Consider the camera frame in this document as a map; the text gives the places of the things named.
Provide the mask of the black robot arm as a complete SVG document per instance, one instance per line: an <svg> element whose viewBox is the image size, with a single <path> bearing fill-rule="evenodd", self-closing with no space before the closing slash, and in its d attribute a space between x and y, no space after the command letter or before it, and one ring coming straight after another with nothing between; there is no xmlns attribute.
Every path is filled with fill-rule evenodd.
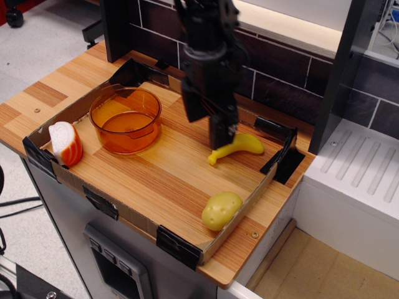
<svg viewBox="0 0 399 299"><path fill-rule="evenodd" d="M186 34L182 96L190 122L209 117L210 147L233 142L238 127L234 97L248 54L234 36L238 9L232 1L175 1Z"/></svg>

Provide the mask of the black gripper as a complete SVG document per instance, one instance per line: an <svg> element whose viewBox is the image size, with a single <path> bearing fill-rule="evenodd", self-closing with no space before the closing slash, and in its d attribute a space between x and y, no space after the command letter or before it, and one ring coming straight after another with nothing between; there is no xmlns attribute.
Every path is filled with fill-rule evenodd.
<svg viewBox="0 0 399 299"><path fill-rule="evenodd" d="M183 70L182 96L189 122L209 119L212 150L233 142L238 128L234 92L243 77L248 53L239 40L228 40L215 51L200 51L188 45Z"/></svg>

